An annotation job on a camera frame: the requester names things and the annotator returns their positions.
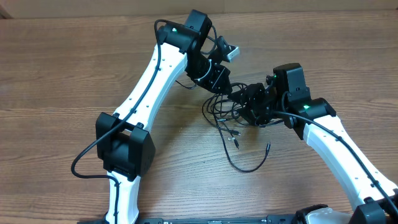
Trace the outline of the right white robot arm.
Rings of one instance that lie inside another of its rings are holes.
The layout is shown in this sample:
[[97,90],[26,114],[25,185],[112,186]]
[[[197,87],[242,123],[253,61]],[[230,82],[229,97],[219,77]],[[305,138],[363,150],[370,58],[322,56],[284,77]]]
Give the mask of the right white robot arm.
[[397,184],[363,154],[327,100],[311,97],[299,63],[278,66],[265,84],[248,85],[228,98],[251,125],[279,118],[293,129],[323,159],[353,210],[347,214],[312,205],[296,211],[292,223],[397,223]]

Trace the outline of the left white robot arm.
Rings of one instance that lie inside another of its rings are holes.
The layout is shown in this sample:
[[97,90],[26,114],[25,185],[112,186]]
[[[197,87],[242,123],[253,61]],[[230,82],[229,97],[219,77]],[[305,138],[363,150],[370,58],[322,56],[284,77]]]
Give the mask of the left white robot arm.
[[133,91],[113,114],[101,113],[96,121],[97,155],[110,181],[106,223],[135,223],[141,177],[154,159],[150,136],[156,114],[176,79],[186,73],[212,93],[229,94],[230,71],[221,65],[239,54],[223,36],[214,39],[208,56],[201,48],[213,27],[209,17],[192,10],[184,24],[155,22],[156,45],[146,70]]

